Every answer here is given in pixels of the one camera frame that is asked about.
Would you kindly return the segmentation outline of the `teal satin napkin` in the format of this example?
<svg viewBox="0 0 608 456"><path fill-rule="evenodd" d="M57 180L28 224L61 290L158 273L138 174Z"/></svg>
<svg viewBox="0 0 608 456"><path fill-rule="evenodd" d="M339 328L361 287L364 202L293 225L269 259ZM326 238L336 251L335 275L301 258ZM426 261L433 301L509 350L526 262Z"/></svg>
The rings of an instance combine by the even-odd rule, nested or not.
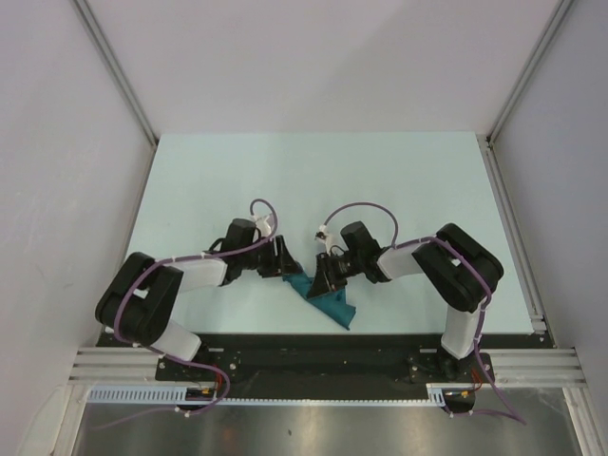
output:
<svg viewBox="0 0 608 456"><path fill-rule="evenodd" d="M318 309L341 328L348 331L356 316L356 308L347 302L346 290L339 290L320 297L308 298L308 291L312 287L313 279L305 273L285 275L282 280L306 302Z"/></svg>

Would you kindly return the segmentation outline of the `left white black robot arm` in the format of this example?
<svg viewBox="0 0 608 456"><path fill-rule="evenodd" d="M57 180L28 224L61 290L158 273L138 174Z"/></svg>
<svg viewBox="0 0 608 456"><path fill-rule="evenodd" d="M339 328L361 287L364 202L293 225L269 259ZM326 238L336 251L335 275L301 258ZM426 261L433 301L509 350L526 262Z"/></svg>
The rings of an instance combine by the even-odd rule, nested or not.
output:
<svg viewBox="0 0 608 456"><path fill-rule="evenodd" d="M178 295L227 286L244 271L263 278L298 275L272 217L235 218L223 237L198 255L156 260L142 252L127 257L95 309L95 318L124 343L177 358L177 368L197 380L210 368L201 339L172 320Z"/></svg>

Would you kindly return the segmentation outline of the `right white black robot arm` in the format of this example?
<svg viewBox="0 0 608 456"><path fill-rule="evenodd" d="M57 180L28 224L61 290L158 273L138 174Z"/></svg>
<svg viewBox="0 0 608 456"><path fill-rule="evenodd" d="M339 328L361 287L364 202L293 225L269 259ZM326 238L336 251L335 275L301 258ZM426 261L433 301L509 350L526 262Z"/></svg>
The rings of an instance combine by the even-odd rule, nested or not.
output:
<svg viewBox="0 0 608 456"><path fill-rule="evenodd" d="M316 256L308 298L346 288L348 279L363 275L373 283L402 276L425 275L447 304L446 328L437 352L437 370L460 381L472 370L470 354L481 340L482 312L504 276L502 263L454 223L433 237L382 247L361 221L344 227L346 250L328 247Z"/></svg>

